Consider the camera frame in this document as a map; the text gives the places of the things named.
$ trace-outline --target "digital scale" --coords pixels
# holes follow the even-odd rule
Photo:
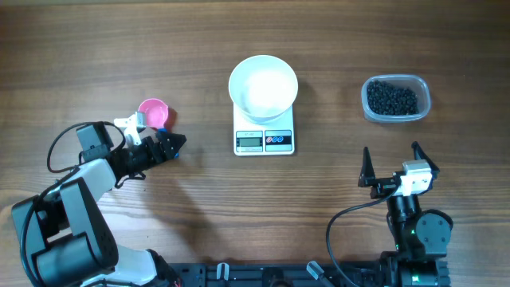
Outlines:
[[[255,124],[234,105],[233,152],[236,155],[291,155],[294,151],[292,106],[276,119]]]

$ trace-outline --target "wire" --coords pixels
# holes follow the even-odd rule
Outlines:
[[[362,208],[365,208],[365,207],[370,207],[370,206],[374,206],[376,204],[380,204],[381,202],[385,202],[386,200],[388,200],[391,196],[393,196],[395,194],[395,192],[397,192],[397,189],[395,189],[393,192],[391,192],[391,194],[389,194],[387,197],[383,198],[383,199],[378,199],[378,200],[375,200],[373,202],[368,202],[368,203],[364,203],[364,204],[360,204],[358,206],[353,206],[353,207],[349,207],[345,210],[342,210],[340,211],[339,213],[335,214],[335,216],[333,216],[331,218],[331,220],[329,221],[328,223],[328,228],[326,229],[326,246],[328,247],[328,253],[329,253],[329,257],[333,260],[333,265],[335,265],[337,271],[340,273],[340,275],[342,275],[342,277],[352,286],[354,287],[359,287],[356,283],[354,283],[343,271],[342,269],[340,268],[340,265],[338,264],[338,262],[336,261],[336,258],[335,258],[335,255],[333,254],[333,250],[332,250],[332,245],[331,245],[331,242],[329,240],[329,234],[331,233],[331,230],[332,230],[332,226],[333,226],[333,223],[335,222],[335,220],[337,218],[339,218],[340,216],[348,213],[348,212],[351,212],[351,211],[354,211],[354,210],[358,210],[358,209],[362,209]]]
[[[30,208],[29,208],[29,210],[28,210],[28,212],[26,214],[25,221],[23,222],[23,227],[22,227],[22,236],[21,236],[22,239],[20,240],[19,245],[21,247],[20,248],[20,253],[21,253],[21,256],[22,256],[23,269],[25,270],[26,275],[30,279],[30,282],[35,287],[42,286],[42,283],[39,282],[37,277],[33,274],[32,269],[30,268],[29,263],[28,263],[28,258],[26,256],[26,235],[28,233],[30,219],[32,218],[32,214],[36,210],[37,206],[39,206],[41,204],[42,199],[50,191],[52,191],[56,187],[60,186],[64,181],[69,179],[71,176],[75,175],[79,170],[80,170],[80,168],[78,168],[78,167],[75,168],[73,171],[71,171],[71,173],[69,173],[68,175],[66,175],[63,178],[59,179],[51,187],[48,187],[44,191],[42,191],[41,194],[38,195],[37,198],[35,199],[35,202],[32,203],[32,206],[30,206]]]
[[[74,167],[66,167],[66,168],[62,168],[60,170],[54,170],[51,168],[51,154],[53,152],[53,149],[55,148],[55,145],[57,144],[58,140],[66,133],[66,132],[69,132],[70,130],[74,129],[74,128],[79,128],[79,127],[82,127],[82,126],[86,126],[86,125],[89,125],[89,124],[95,124],[95,122],[84,122],[84,123],[79,123],[79,124],[74,124],[68,128],[66,128],[64,131],[62,131],[56,138],[55,140],[53,140],[53,142],[51,143],[51,146],[49,146],[49,150],[48,150],[48,156],[46,157],[46,166],[48,168],[48,171],[49,172],[52,172],[52,173],[61,173],[61,172],[64,172],[64,171],[70,171],[72,170]],[[119,144],[118,147],[116,147],[112,152],[114,151],[118,151],[120,150],[121,148],[124,147],[124,145],[126,144],[126,138],[124,137],[124,133],[122,132],[122,130],[120,130],[120,128],[118,128],[117,126],[115,126],[114,124],[110,123],[110,122],[103,122],[103,124],[105,125],[109,125],[109,126],[112,126],[114,128],[117,129],[117,131],[120,132],[120,134],[122,135],[122,142]],[[81,165],[81,154],[80,153],[78,155],[78,162],[79,162],[79,165]]]

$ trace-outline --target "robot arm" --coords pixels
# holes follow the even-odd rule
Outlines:
[[[111,140],[102,123],[87,125],[76,133],[84,148],[85,164],[76,167],[34,207],[26,231],[29,271],[43,286],[173,284],[177,275],[156,252],[116,244],[96,202],[105,192],[121,186],[124,176],[136,179],[142,171],[173,159],[186,137],[158,132],[157,143],[147,137],[139,145],[109,151]],[[36,199],[34,196],[13,207],[20,243]],[[67,228],[71,234],[51,240]]]

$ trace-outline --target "pink cup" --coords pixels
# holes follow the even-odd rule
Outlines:
[[[160,99],[147,99],[138,108],[139,112],[145,113],[147,126],[155,129],[168,128],[169,110]]]

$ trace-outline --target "wood grain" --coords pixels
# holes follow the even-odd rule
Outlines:
[[[41,192],[53,138],[70,124],[130,115],[148,97],[179,113],[181,157],[99,202],[118,243],[170,262],[329,262],[329,218],[369,200],[356,186],[364,146],[378,175],[417,140],[441,168],[423,208],[456,223],[455,286],[510,281],[510,18],[505,2],[193,2],[0,9],[0,285],[28,285],[10,208]],[[300,92],[297,153],[238,158],[227,81],[255,54],[286,60]],[[422,121],[372,124],[360,89],[371,76],[423,77]],[[114,140],[119,137],[114,132]],[[75,135],[55,166],[77,161]],[[376,259],[393,244],[386,207],[339,220],[342,259]]]

